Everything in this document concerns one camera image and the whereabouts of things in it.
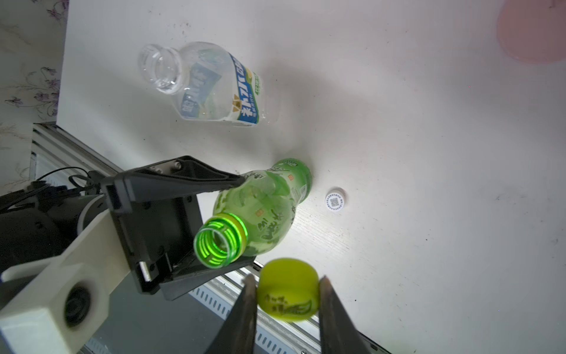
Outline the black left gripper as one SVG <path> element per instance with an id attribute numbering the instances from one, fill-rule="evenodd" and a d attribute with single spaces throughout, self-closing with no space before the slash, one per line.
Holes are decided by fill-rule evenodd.
<path id="1" fill-rule="evenodd" d="M 208 268 L 193 240 L 203 226 L 198 194 L 239 187 L 240 175 L 220 171 L 192 156 L 180 156 L 105 178 L 106 196 L 128 265 L 142 294 L 163 293 L 174 301 L 255 257 Z"/>

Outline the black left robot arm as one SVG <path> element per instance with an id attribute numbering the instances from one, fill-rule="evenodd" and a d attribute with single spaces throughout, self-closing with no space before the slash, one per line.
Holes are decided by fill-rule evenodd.
<path id="1" fill-rule="evenodd" d="M 193 242 L 203 225 L 198 195 L 238 187 L 239 175 L 181 156 L 106 177 L 86 174 L 82 187 L 34 181 L 1 198 L 1 269 L 60 255 L 103 211 L 116 226 L 139 292 L 172 301 L 215 277 L 254 263 L 241 256 L 204 266 Z"/>

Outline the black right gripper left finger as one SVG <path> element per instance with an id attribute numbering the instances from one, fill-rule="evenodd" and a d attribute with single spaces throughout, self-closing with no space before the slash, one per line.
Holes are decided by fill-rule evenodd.
<path id="1" fill-rule="evenodd" d="M 254 352 L 257 319 L 256 279 L 249 274 L 243 281 L 243 290 L 220 328 L 206 354 Z"/>

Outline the green bottle cap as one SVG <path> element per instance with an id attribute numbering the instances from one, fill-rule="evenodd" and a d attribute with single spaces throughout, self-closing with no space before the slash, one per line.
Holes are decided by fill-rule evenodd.
<path id="1" fill-rule="evenodd" d="M 259 307 L 283 322 L 305 321 L 320 306 L 319 277 L 308 263 L 280 258 L 265 264 L 256 289 Z"/>

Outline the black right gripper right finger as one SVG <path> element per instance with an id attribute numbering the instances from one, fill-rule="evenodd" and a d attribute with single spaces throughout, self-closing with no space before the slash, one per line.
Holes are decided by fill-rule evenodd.
<path id="1" fill-rule="evenodd" d="M 322 353 L 368 354 L 360 333 L 349 318 L 328 277 L 319 282 L 319 326 Z"/>

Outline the green plastic bottle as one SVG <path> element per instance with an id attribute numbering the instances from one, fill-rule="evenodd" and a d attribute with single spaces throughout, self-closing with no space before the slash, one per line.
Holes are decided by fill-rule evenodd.
<path id="1" fill-rule="evenodd" d="M 224 268 L 274 249 L 312 187 L 310 169 L 298 159 L 283 159 L 243 177 L 242 185 L 218 194 L 212 217 L 195 236 L 196 258 L 208 268 Z"/>

